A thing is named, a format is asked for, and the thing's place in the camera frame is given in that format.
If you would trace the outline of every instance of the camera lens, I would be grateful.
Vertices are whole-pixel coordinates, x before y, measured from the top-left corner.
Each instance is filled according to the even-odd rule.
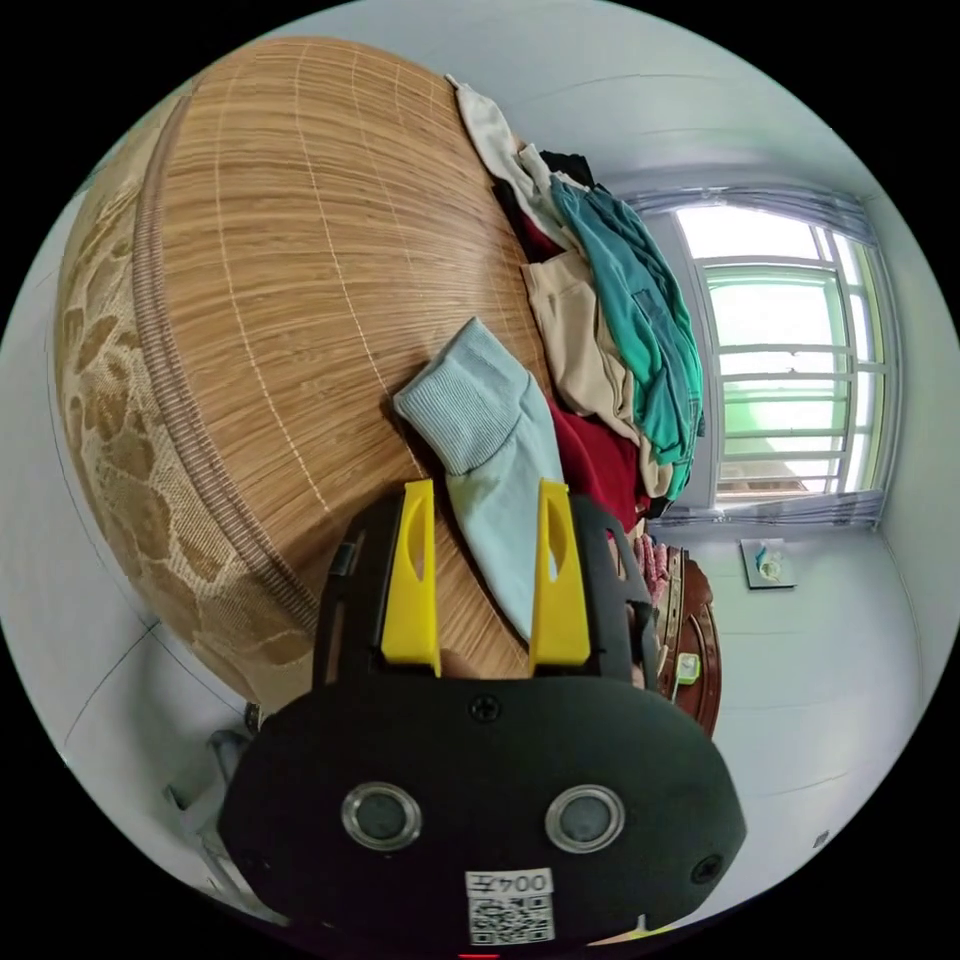
[[[623,830],[620,798],[606,787],[584,784],[565,790],[550,804],[547,836],[567,853],[594,853],[609,846]]]
[[[417,802],[391,783],[354,787],[343,801],[341,820],[357,843],[380,851],[409,846],[420,836],[422,825]]]

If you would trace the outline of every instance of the small picture on wall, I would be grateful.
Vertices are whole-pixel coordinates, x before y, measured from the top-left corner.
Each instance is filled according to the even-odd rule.
[[[797,585],[785,541],[741,540],[740,552],[751,590],[782,590]]]

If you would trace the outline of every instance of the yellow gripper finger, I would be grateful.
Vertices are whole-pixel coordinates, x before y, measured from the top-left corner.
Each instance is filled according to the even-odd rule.
[[[439,677],[433,481],[405,491],[380,651],[387,663],[429,666]]]
[[[583,666],[590,656],[590,633],[573,513],[564,483],[540,481],[536,562],[530,673],[537,667]]]

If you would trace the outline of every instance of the teal shirt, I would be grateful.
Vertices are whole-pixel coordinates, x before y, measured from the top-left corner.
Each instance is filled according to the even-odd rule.
[[[552,189],[590,260],[604,318],[634,375],[634,420],[657,462],[673,464],[667,497],[676,499],[690,476],[703,414],[703,368],[676,277],[622,200],[556,177]]]

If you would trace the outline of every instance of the bamboo mat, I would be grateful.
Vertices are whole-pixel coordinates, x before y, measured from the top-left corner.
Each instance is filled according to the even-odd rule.
[[[442,471],[390,398],[472,316],[549,379],[522,252],[444,79],[321,38],[196,84],[163,174],[163,298],[236,495],[313,596],[350,517],[437,482],[441,641],[483,676],[526,655],[481,588]]]

